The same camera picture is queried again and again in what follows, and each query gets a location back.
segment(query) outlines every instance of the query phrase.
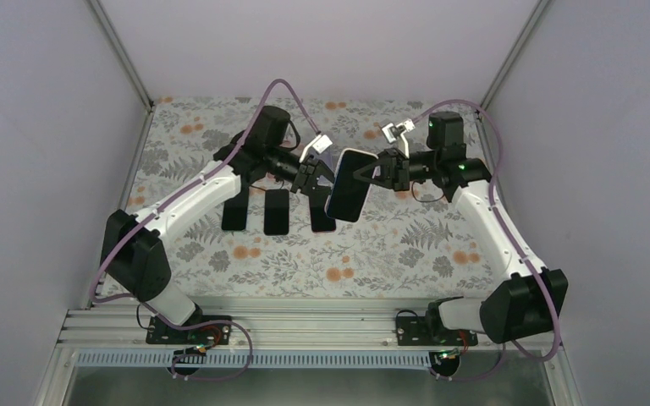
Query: floral pattern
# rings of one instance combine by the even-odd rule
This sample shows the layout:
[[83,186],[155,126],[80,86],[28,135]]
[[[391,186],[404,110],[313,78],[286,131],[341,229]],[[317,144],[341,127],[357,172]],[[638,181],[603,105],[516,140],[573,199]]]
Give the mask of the floral pattern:
[[[380,124],[412,118],[432,103],[424,101],[329,101],[305,99],[308,113],[335,143],[333,159],[346,147],[380,152],[389,147]],[[218,148],[240,132],[258,100],[249,97],[165,97],[157,105],[131,190],[128,211],[147,206],[198,173]],[[302,147],[314,137],[292,99],[272,99],[293,116]],[[482,158],[475,115],[452,106],[465,118],[468,154]],[[425,150],[427,126],[410,133],[410,150]],[[289,134],[284,142],[293,145]],[[266,177],[264,189],[280,184]],[[310,229],[307,197],[290,195],[290,233],[262,232],[264,192],[251,189],[247,229],[224,232],[221,206],[195,222],[168,247],[173,278],[188,295],[316,298],[441,298],[486,292],[492,272],[467,222],[434,185],[410,192],[372,187],[357,223],[338,222],[334,233]],[[104,294],[122,292],[110,277]]]

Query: smartphone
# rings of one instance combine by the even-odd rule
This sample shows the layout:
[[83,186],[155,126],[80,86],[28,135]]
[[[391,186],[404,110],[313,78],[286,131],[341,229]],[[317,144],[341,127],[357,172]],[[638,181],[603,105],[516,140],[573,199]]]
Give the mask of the smartphone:
[[240,192],[223,204],[223,218],[220,228],[223,231],[244,231],[248,222],[248,188],[243,183]]
[[313,233],[331,233],[337,227],[335,219],[325,214],[328,196],[330,196],[329,189],[316,192],[308,197],[310,203],[310,229]]
[[283,189],[265,192],[265,235],[288,235],[290,229],[290,192]]
[[[353,172],[377,161],[377,155],[345,148],[340,154],[338,169],[335,173],[333,191],[330,193],[328,203],[325,206],[325,213],[328,217],[343,220],[345,222],[357,222],[360,219],[360,212],[367,200],[367,193],[370,191],[370,184],[356,180]],[[364,172],[362,175],[371,178],[375,168]]]

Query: white wall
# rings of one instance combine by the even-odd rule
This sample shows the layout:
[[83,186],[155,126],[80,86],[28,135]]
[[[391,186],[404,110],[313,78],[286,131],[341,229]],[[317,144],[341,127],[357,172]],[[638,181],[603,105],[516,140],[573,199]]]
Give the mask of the white wall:
[[0,1],[0,405],[84,298],[144,109],[83,1]]
[[481,100],[537,0],[102,0],[152,96]]
[[492,111],[585,401],[650,404],[650,2],[555,1]]

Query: black mounting bracket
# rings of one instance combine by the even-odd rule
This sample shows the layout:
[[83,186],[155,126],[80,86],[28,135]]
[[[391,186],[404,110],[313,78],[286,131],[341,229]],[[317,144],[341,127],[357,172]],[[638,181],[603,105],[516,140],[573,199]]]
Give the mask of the black mounting bracket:
[[329,180],[330,183],[335,181],[335,174],[325,163],[309,156],[298,167],[295,179],[291,182],[292,186],[290,187],[290,191],[293,193],[301,192],[306,196],[313,196],[317,192],[330,190],[328,186],[320,186],[317,184],[321,176]]
[[474,347],[478,344],[477,335],[466,330],[447,330],[445,328],[433,335],[422,317],[399,315],[395,317],[397,345],[401,347]]
[[[229,315],[202,315],[198,322],[227,320],[232,321]],[[230,326],[225,324],[214,324],[215,328],[220,331],[218,345],[228,345],[230,339]],[[148,344],[175,344],[175,345],[212,345],[215,341],[215,331],[211,328],[203,327],[194,330],[175,330],[157,317],[151,317],[148,325],[148,334],[146,343]]]
[[[380,174],[376,177],[363,176],[363,173],[371,173],[377,167]],[[410,160],[397,148],[388,148],[377,154],[375,162],[354,171],[352,176],[355,180],[397,192],[410,190]]]

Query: white connector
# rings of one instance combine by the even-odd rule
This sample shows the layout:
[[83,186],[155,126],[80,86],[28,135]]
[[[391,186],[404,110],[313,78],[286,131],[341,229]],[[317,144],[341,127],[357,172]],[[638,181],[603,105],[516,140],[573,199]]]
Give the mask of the white connector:
[[402,123],[390,123],[381,128],[383,134],[385,134],[385,140],[387,140],[389,144],[394,144],[402,134],[409,133],[413,129],[415,129],[415,123],[413,123],[410,118],[406,119]]
[[310,150],[315,150],[318,154],[322,154],[327,150],[333,142],[325,134],[320,134],[315,137],[314,140],[310,141],[305,148],[303,148],[302,153],[300,154],[300,163],[304,162],[305,159],[310,155]]

